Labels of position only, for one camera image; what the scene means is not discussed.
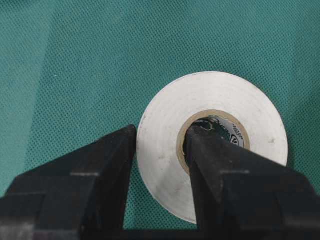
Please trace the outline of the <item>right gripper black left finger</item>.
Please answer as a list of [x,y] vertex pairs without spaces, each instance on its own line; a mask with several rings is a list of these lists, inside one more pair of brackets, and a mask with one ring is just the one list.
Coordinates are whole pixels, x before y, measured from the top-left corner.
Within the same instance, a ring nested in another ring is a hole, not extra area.
[[14,178],[0,199],[3,240],[84,240],[120,229],[136,147],[128,125]]

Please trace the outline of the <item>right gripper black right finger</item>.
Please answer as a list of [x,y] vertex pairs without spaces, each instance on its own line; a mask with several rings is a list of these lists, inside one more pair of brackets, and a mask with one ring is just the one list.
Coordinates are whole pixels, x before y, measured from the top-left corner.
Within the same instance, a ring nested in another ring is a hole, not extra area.
[[185,136],[196,224],[212,240],[317,240],[320,197],[303,174],[192,126]]

